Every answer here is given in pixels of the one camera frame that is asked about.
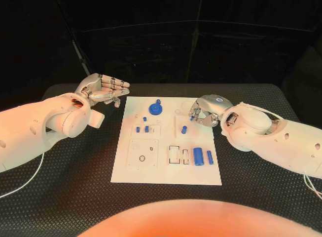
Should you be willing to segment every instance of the robotic arm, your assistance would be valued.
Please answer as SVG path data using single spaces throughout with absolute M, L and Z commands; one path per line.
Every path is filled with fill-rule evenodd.
M 191 120 L 222 126 L 222 134 L 240 151 L 253 151 L 288 170 L 322 179 L 322 130 L 283 119 L 268 110 L 245 104 L 233 106 L 217 95 L 202 96 L 190 111 Z
M 99 128 L 104 114 L 91 107 L 98 102 L 118 107 L 128 87 L 127 82 L 92 74 L 75 93 L 0 112 L 0 172 L 30 161 L 66 137 L 76 137 L 88 125 Z

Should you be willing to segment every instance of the table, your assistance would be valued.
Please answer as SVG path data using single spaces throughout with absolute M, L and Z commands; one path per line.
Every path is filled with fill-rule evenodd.
M 74 92 L 76 86 L 52 86 L 43 99 Z M 233 104 L 243 101 L 298 121 L 279 88 L 271 84 L 134 84 L 130 96 L 204 94 L 222 95 Z M 223 186 L 111 183 L 125 100 L 118 109 L 102 103 L 94 107 L 105 114 L 101 128 L 88 126 L 76 138 L 56 143 L 30 184 L 0 199 L 0 236 L 75 236 L 124 210 L 170 199 L 233 202 L 322 232 L 322 201 L 308 190 L 302 175 L 253 152 L 236 150 L 219 126 L 213 133 Z M 39 162 L 41 157 L 0 175 L 0 195 L 22 186 Z M 315 184 L 322 190 L 322 180 Z

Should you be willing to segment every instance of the robotic hand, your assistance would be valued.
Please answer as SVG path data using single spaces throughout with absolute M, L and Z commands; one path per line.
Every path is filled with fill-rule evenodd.
M 276 116 L 272 120 L 265 114 Z M 288 170 L 322 179 L 322 130 L 285 120 L 268 110 L 245 104 L 233 106 L 217 95 L 202 96 L 190 110 L 191 120 L 222 126 L 222 134 L 240 151 L 253 151 Z
M 104 114 L 91 107 L 98 102 L 115 102 L 118 107 L 128 87 L 122 80 L 92 74 L 75 93 L 0 112 L 0 172 L 30 161 L 64 138 L 76 137 L 87 125 L 99 128 Z

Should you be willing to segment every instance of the circular hole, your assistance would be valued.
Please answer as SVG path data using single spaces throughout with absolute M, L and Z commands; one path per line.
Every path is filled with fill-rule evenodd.
M 6 148 L 6 142 L 3 140 L 0 140 L 0 146 Z
M 36 130 L 33 127 L 30 127 L 30 132 L 36 135 Z

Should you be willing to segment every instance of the black rubber mat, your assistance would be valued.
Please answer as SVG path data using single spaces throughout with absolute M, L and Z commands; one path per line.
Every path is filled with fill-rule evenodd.
M 43 99 L 74 92 L 76 84 L 49 88 Z M 200 97 L 217 94 L 237 104 L 253 104 L 298 121 L 279 88 L 271 84 L 133 84 L 130 96 Z M 0 236 L 71 237 L 121 211 L 170 199 L 233 202 L 322 232 L 322 201 L 308 190 L 302 175 L 236 150 L 214 127 L 223 186 L 111 183 L 125 98 L 117 109 L 98 104 L 105 114 L 99 129 L 56 143 L 29 185 L 0 199 Z M 41 157 L 0 175 L 0 195 L 22 186 Z M 314 179 L 322 190 L 322 180 Z

